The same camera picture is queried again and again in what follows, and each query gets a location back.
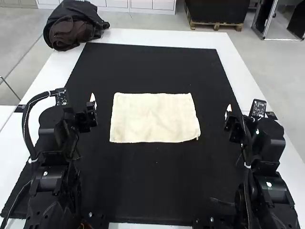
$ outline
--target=metal frame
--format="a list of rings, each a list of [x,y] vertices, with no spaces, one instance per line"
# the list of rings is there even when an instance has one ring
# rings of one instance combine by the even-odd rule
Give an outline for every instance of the metal frame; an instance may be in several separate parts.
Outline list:
[[[9,87],[9,89],[14,93],[14,95],[19,99],[19,101],[21,101],[21,99],[19,98],[19,96],[16,94],[16,92],[11,88],[11,86],[6,82],[6,80],[0,76],[0,78],[3,80],[3,82]]]
[[[270,27],[270,24],[271,24],[271,21],[272,21],[272,18],[273,18],[273,15],[274,15],[276,7],[277,7],[277,4],[278,4],[278,0],[274,0],[274,2],[272,4],[272,7],[271,7],[271,10],[270,10],[270,13],[269,13],[269,16],[268,16],[268,19],[266,20],[265,29],[264,29],[263,33],[261,33],[259,30],[257,30],[257,28],[255,26],[257,18],[258,18],[259,11],[260,11],[260,8],[262,6],[262,1],[260,1],[258,3],[257,9],[256,9],[256,13],[255,13],[255,17],[253,19],[253,23],[252,23],[252,26],[251,26],[252,30],[263,41],[264,40],[265,41],[302,41],[304,39],[304,37],[305,37],[305,34],[304,34],[302,39],[300,39],[300,38],[297,38],[297,39],[266,38],[268,30],[269,30],[269,27]]]

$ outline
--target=white table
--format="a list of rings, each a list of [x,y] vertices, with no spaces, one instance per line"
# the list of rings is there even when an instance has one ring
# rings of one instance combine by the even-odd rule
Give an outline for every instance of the white table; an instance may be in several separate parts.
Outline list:
[[[12,105],[0,105],[0,131],[6,124],[7,120],[11,116],[11,114],[14,112],[16,109],[16,106]]]
[[[216,49],[241,110],[248,113],[254,98],[266,100],[226,33],[110,29],[105,32],[101,39],[95,42]],[[84,44],[68,52],[54,52],[25,94],[21,104],[27,103],[33,96],[41,92],[63,87],[83,48]],[[33,143],[38,139],[38,118],[40,114],[53,105],[55,105],[54,98],[48,98],[39,102],[32,109],[29,127]],[[2,161],[5,161],[0,166],[0,209],[4,206],[25,161],[29,157],[22,138],[21,117],[22,114],[13,113],[0,133],[0,154]],[[303,195],[305,180],[302,178],[302,175],[305,174],[305,164],[287,135],[285,135],[285,139],[286,148],[281,157],[281,165],[278,171],[288,185],[295,201],[300,225],[305,227],[305,198]],[[12,221],[7,228],[22,228],[25,223],[24,220]],[[120,224],[119,228],[130,228],[131,226],[137,229],[139,227],[149,228],[147,225],[129,224]]]

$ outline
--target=black mat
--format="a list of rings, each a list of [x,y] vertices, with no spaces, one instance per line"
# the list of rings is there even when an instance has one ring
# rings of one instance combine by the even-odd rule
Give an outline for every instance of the black mat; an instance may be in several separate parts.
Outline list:
[[[77,110],[91,92],[98,103],[99,126],[79,141],[84,213],[103,212],[113,221],[190,224],[233,211],[209,200],[233,202],[242,181],[234,167],[239,146],[223,131],[228,104],[239,108],[216,50],[88,43],[66,87]],[[110,143],[116,92],[191,93],[202,135],[178,144]],[[29,174],[23,171],[6,209]],[[25,217],[26,204],[18,205],[19,217]]]

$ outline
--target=white towel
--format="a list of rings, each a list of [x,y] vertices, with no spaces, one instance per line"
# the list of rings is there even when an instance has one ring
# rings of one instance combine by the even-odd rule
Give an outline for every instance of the white towel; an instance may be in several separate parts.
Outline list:
[[[199,136],[199,121],[190,93],[114,95],[111,142],[176,143]]]

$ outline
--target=cabinet drawer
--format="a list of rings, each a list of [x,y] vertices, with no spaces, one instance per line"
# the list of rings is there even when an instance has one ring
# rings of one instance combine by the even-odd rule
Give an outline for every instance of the cabinet drawer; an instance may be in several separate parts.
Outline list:
[[[106,6],[106,0],[88,0],[88,1],[96,6]]]
[[[39,4],[59,5],[59,0],[38,0]]]
[[[173,10],[174,0],[152,0],[152,8],[154,10]]]
[[[107,7],[128,8],[127,0],[106,0]]]
[[[131,0],[131,8],[136,9],[152,9],[153,0]]]

